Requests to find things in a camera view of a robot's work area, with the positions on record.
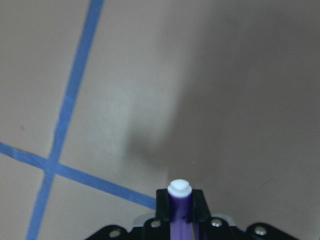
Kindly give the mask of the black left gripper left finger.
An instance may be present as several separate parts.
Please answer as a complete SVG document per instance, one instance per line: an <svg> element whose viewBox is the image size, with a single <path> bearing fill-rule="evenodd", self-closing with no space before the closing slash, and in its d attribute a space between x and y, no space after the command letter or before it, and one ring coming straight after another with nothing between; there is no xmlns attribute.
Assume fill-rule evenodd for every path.
<svg viewBox="0 0 320 240"><path fill-rule="evenodd" d="M170 222L170 199L167 189L158 189L156 191L155 217L164 222Z"/></svg>

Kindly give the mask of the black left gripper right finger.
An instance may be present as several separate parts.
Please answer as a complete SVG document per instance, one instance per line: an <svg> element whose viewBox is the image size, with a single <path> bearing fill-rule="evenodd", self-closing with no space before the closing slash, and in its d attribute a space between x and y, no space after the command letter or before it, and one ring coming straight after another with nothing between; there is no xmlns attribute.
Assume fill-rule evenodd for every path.
<svg viewBox="0 0 320 240"><path fill-rule="evenodd" d="M211 218L211 212L209 210L207 201L205 199L204 192L200 189L192 190L192 222L204 223Z"/></svg>

